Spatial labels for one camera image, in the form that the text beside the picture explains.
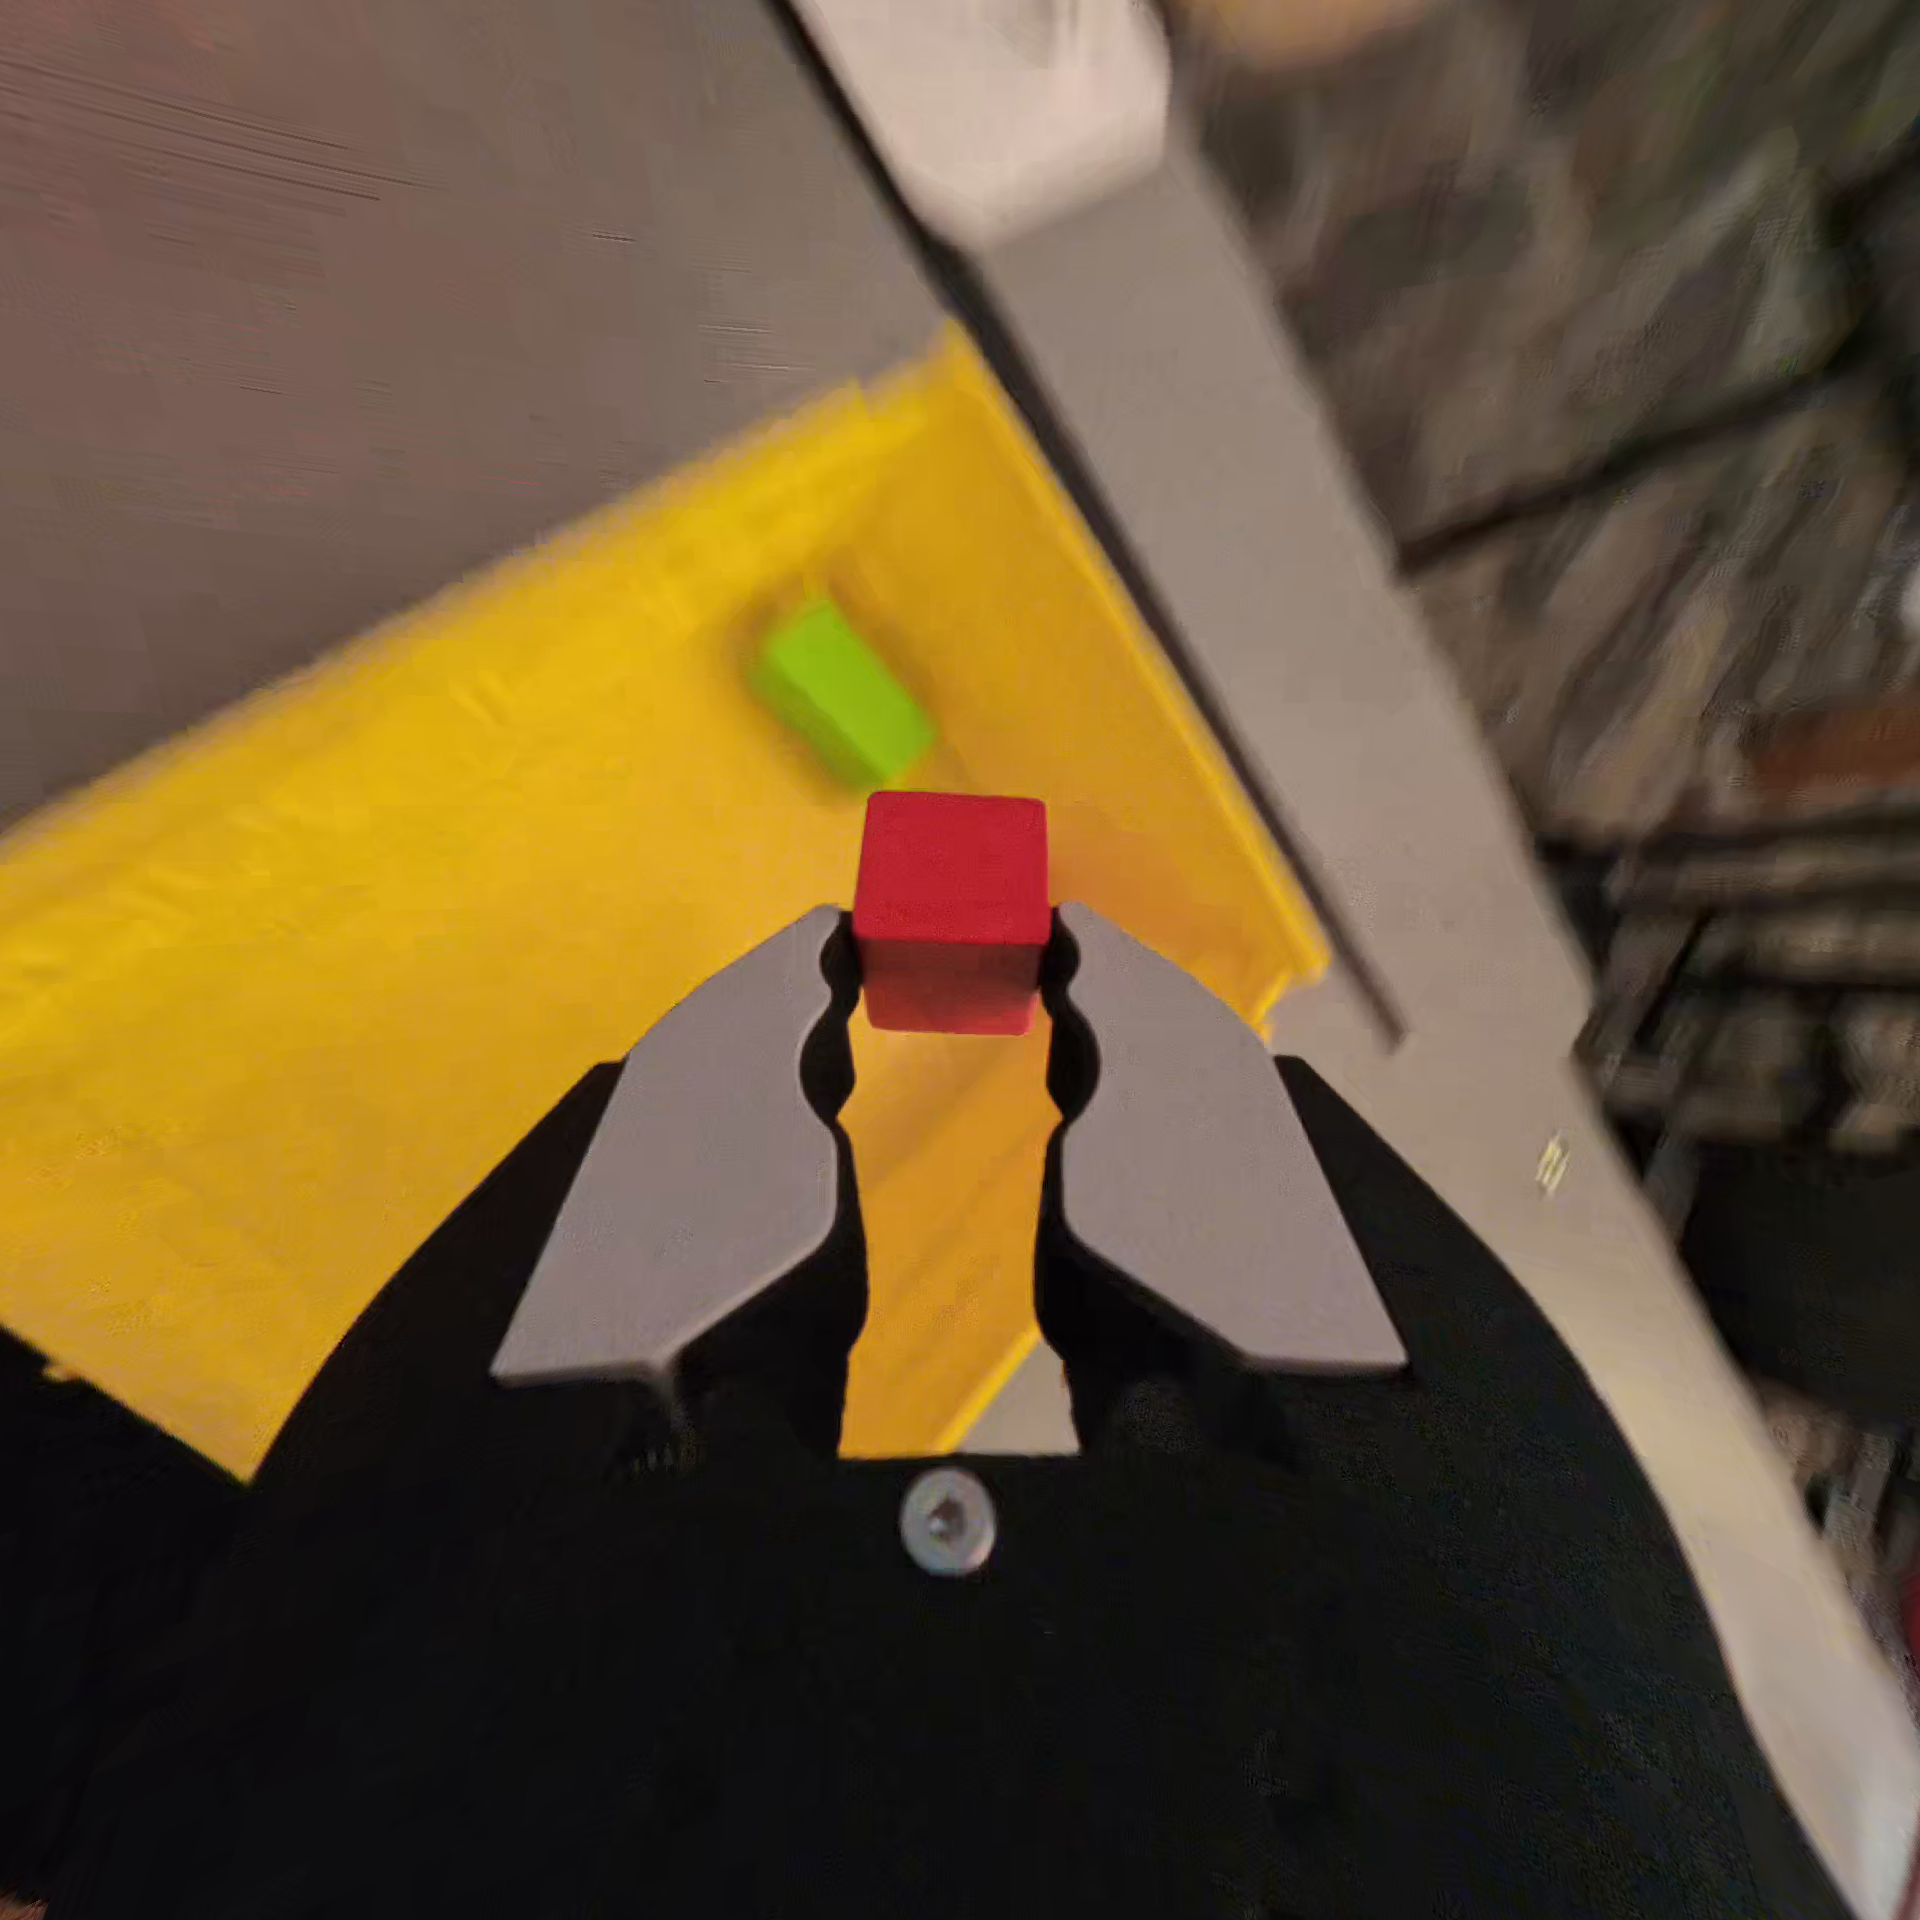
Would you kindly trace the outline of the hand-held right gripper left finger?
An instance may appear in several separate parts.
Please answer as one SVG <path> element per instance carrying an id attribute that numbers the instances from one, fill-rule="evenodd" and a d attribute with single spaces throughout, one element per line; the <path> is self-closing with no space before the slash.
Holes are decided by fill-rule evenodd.
<path id="1" fill-rule="evenodd" d="M 637 1382 L 684 1427 L 740 1396 L 842 1432 L 870 1309 L 853 1141 L 853 923 L 814 906 L 625 1055 L 491 1362 Z"/>

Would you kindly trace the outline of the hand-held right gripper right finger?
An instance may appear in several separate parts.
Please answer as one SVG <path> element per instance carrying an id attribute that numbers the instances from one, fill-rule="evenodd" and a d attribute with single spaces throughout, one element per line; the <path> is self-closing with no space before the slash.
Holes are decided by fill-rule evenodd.
<path id="1" fill-rule="evenodd" d="M 1405 1343 L 1260 1032 L 1083 902 L 1042 1003 L 1035 1305 L 1076 1428 L 1139 1387 L 1206 1421 L 1245 1382 L 1389 1382 Z"/>

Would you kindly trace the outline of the yellow plastic bin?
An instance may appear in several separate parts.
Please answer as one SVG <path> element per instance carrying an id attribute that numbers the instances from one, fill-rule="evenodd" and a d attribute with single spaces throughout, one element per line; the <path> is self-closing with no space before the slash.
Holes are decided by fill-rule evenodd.
<path id="1" fill-rule="evenodd" d="M 828 595 L 915 782 L 1264 1029 L 1329 965 L 1216 735 L 956 332 L 6 834 L 6 1332 L 239 1478 L 590 1069 L 814 906 L 863 794 L 749 693 Z"/>

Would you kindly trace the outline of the red wooden cube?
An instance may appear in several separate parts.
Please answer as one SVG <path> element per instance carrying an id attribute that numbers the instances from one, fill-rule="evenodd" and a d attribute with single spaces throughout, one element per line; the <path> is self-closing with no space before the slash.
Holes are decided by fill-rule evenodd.
<path id="1" fill-rule="evenodd" d="M 1053 938 L 1041 799 L 874 792 L 853 902 L 878 1030 L 1012 1041 L 1030 1030 Z"/>

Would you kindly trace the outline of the green wooden block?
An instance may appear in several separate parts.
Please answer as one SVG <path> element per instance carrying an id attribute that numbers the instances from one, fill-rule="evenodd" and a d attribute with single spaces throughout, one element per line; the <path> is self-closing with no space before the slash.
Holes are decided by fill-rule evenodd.
<path id="1" fill-rule="evenodd" d="M 828 595 L 781 611 L 756 636 L 746 685 L 850 792 L 867 794 L 902 782 L 938 742 L 930 713 Z"/>

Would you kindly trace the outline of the black mesh pad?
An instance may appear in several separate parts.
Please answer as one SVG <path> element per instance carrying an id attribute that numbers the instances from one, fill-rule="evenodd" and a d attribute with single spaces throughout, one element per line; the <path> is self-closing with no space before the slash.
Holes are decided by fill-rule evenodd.
<path id="1" fill-rule="evenodd" d="M 2 1336 L 2 1891 L 34 1916 L 95 1773 L 167 1691 L 242 1486 Z"/>

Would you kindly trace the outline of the black metal frame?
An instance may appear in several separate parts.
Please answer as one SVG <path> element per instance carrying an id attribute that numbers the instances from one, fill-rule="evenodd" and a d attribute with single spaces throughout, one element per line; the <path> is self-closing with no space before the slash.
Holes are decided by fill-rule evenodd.
<path id="1" fill-rule="evenodd" d="M 1917 1420 L 1914 807 L 1543 842 L 1576 1060 L 1739 1366 Z"/>

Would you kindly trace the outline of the table edge rail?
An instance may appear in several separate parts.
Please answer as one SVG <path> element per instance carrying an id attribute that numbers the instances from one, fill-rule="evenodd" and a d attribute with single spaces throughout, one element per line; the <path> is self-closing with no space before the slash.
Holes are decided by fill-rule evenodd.
<path id="1" fill-rule="evenodd" d="M 976 349 L 996 372 L 997 381 L 1016 402 L 1022 424 L 1030 429 L 1041 446 L 1047 468 L 1066 483 L 1068 498 L 1085 520 L 1093 538 L 1102 549 L 1102 559 L 1113 564 L 1118 584 L 1134 606 L 1142 614 L 1142 624 L 1154 632 L 1154 640 L 1171 664 L 1172 675 L 1182 685 L 1194 708 L 1202 718 L 1202 725 L 1214 735 L 1214 742 L 1223 752 L 1235 782 L 1245 792 L 1265 838 L 1286 857 L 1296 883 L 1301 884 L 1308 908 L 1317 914 L 1319 927 L 1329 935 L 1330 972 L 1352 993 L 1374 1039 L 1385 1054 L 1397 1054 L 1405 1044 L 1405 1020 L 1397 998 L 1382 980 L 1378 970 L 1355 946 L 1352 924 L 1345 924 L 1338 906 L 1327 887 L 1327 877 L 1317 871 L 1317 857 L 1308 842 L 1299 834 L 1296 823 L 1286 815 L 1273 782 L 1265 770 L 1249 752 L 1245 740 L 1228 718 L 1219 689 L 1209 679 L 1202 663 L 1189 645 L 1189 634 L 1175 614 L 1169 610 L 1157 581 L 1141 561 L 1139 543 L 1130 538 L 1126 521 L 1116 513 L 1113 498 L 1098 480 L 1087 449 L 1078 429 L 1068 422 L 1060 406 L 1055 383 L 1041 372 L 1030 349 L 1030 335 L 1011 312 L 1011 307 L 992 288 L 989 277 L 978 267 L 976 255 L 938 239 L 932 229 L 907 206 L 905 194 L 892 181 L 890 170 L 879 161 L 874 139 L 863 131 L 853 99 L 842 84 L 830 72 L 824 55 L 818 50 L 811 32 L 806 30 L 798 5 L 771 3 L 766 5 L 781 38 L 798 52 L 806 80 L 811 84 L 820 104 L 830 110 L 839 132 L 853 146 L 853 154 L 864 170 L 867 181 L 878 188 L 882 206 L 890 213 L 890 224 L 900 229 L 907 251 L 919 269 L 930 270 L 932 290 L 963 324 Z"/>

